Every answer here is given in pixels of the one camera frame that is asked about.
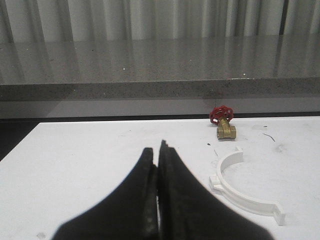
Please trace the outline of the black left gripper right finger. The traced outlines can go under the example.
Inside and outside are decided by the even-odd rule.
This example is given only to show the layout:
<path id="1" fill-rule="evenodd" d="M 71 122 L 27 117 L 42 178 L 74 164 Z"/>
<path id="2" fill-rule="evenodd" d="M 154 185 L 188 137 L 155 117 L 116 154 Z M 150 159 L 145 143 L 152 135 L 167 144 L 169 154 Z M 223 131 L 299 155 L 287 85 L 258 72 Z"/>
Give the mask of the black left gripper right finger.
<path id="1" fill-rule="evenodd" d="M 263 227 L 214 197 L 162 141 L 158 158 L 160 236 L 163 240 L 271 240 Z"/>

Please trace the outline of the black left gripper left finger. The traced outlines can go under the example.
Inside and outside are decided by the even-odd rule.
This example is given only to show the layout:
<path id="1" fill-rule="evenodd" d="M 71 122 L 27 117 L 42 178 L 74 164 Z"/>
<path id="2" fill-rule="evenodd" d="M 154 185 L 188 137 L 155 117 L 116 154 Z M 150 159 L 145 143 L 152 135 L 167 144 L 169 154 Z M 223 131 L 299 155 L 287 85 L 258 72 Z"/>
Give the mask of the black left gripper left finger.
<path id="1" fill-rule="evenodd" d="M 145 148 L 123 182 L 100 203 L 62 224 L 55 240 L 158 239 L 157 167 Z"/>

